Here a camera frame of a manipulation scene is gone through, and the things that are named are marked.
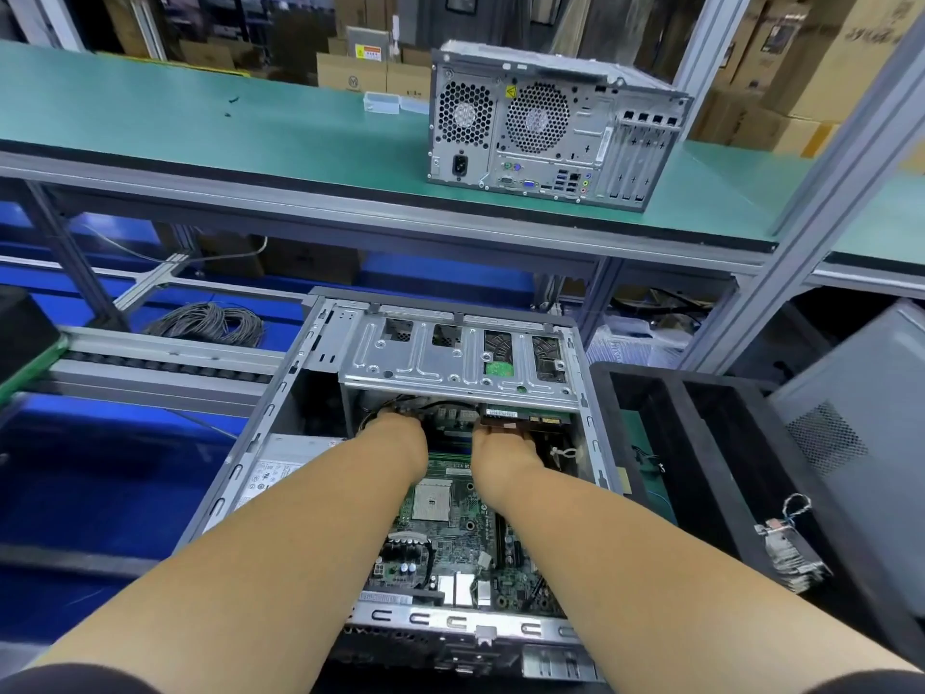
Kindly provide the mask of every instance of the person's arm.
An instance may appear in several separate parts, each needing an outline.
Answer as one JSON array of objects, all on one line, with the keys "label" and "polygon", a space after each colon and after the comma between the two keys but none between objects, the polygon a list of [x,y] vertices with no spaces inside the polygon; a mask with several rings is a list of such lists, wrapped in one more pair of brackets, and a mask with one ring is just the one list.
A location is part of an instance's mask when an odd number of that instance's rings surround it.
[{"label": "person's arm", "polygon": [[304,694],[426,467],[421,425],[379,416],[126,587],[32,666],[104,665],[164,694]]},{"label": "person's arm", "polygon": [[472,472],[621,694],[796,694],[857,671],[915,671],[655,513],[544,468],[516,434],[478,429]]}]

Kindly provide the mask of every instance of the green circuit board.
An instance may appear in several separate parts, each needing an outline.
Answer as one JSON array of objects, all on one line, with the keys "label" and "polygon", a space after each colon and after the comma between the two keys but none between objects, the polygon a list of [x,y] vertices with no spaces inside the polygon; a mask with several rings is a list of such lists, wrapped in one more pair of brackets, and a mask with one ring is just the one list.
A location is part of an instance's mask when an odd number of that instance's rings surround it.
[{"label": "green circuit board", "polygon": [[[501,536],[500,526],[504,532]],[[427,547],[419,543],[387,543],[366,589],[434,589],[441,576],[471,574],[474,588],[478,581],[491,584],[491,606],[480,608],[562,616],[559,604],[545,582],[540,584],[541,576],[512,528],[500,522],[479,499],[468,455],[431,454],[424,480],[412,487],[402,501],[391,532],[411,532],[429,539],[435,551],[431,571],[435,581],[425,580]],[[517,566],[509,564],[515,557]],[[490,564],[484,567],[487,558]]]}]

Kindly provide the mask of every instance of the green workbench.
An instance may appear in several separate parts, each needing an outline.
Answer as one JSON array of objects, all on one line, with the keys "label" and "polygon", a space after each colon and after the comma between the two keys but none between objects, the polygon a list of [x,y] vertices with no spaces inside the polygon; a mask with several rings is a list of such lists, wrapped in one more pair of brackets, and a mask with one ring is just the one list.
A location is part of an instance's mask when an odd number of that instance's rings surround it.
[{"label": "green workbench", "polygon": [[[439,200],[460,212],[510,209],[562,226],[612,225],[748,250],[769,250],[775,216],[810,165],[688,141],[637,214],[430,184],[427,118],[365,113],[350,92],[3,41],[0,87],[0,150],[162,170],[194,166],[266,184],[305,180],[360,195],[373,190],[370,199]],[[839,250],[925,264],[925,229],[915,218],[925,200],[922,180],[891,182]]]}]

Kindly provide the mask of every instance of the black sleeve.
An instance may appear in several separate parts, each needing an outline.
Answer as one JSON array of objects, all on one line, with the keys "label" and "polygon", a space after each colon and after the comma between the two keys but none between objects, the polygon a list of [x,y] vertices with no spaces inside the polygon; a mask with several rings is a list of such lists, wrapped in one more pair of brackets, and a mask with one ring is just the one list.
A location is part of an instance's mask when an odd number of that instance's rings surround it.
[{"label": "black sleeve", "polygon": [[896,670],[855,672],[826,682],[807,694],[925,694],[925,675]]},{"label": "black sleeve", "polygon": [[44,665],[0,680],[0,694],[159,694],[141,679],[100,665]]}]

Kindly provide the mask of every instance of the motherboard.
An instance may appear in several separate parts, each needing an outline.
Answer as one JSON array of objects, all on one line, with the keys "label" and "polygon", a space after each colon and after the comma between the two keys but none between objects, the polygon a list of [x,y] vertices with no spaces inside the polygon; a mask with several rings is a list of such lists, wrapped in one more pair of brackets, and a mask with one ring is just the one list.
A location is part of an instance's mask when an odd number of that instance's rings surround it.
[{"label": "motherboard", "polygon": [[514,530],[476,493],[468,454],[433,453],[364,588],[364,599],[563,616]]}]

